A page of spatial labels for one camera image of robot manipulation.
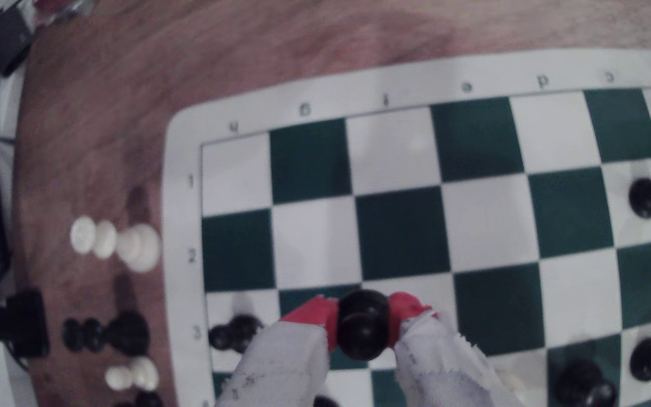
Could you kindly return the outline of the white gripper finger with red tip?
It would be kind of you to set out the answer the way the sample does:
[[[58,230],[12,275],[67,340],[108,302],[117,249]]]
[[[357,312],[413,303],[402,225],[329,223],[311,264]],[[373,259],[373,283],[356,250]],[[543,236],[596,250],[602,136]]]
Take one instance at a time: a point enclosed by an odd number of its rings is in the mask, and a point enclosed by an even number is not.
[[[318,295],[257,334],[216,406],[312,406],[336,348],[338,301]]]
[[[451,315],[407,292],[388,297],[396,380],[408,406],[522,406]]]

